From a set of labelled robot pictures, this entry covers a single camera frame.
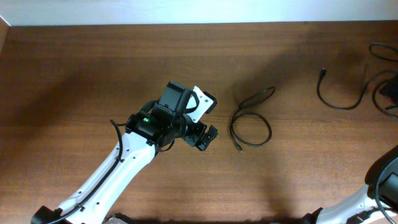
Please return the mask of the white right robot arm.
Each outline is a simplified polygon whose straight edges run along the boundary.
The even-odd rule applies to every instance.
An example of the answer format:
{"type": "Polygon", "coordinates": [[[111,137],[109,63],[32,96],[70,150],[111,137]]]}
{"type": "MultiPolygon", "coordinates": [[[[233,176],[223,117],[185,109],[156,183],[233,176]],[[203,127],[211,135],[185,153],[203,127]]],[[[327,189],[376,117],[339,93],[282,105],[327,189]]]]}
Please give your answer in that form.
{"type": "Polygon", "coordinates": [[[397,147],[381,156],[367,171],[364,185],[342,202],[308,213],[309,224],[372,223],[397,215],[397,147]]]}

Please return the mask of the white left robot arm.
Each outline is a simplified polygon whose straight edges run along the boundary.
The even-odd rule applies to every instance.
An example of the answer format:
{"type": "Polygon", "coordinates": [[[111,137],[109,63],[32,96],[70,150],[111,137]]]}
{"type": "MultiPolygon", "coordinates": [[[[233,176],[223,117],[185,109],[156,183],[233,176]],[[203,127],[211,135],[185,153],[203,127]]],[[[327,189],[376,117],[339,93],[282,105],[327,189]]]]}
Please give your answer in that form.
{"type": "Polygon", "coordinates": [[[113,123],[118,142],[90,178],[55,210],[41,206],[32,223],[105,223],[106,216],[130,181],[176,139],[205,151],[218,135],[201,122],[217,100],[199,87],[169,82],[158,100],[146,103],[123,124],[113,123]]]}

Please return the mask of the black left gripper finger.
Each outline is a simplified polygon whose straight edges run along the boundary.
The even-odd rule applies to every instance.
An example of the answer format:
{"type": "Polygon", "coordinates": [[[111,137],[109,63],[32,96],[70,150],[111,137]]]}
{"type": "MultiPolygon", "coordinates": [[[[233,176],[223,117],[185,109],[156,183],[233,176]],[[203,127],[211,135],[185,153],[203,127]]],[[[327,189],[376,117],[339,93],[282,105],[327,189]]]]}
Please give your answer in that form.
{"type": "Polygon", "coordinates": [[[208,93],[207,91],[204,91],[203,93],[206,96],[205,102],[208,103],[208,108],[205,111],[205,113],[210,114],[213,111],[213,109],[216,107],[218,102],[217,102],[217,99],[213,95],[208,93]]]}
{"type": "Polygon", "coordinates": [[[209,130],[201,137],[197,144],[200,151],[205,151],[210,143],[218,136],[218,130],[211,125],[209,130]]]}

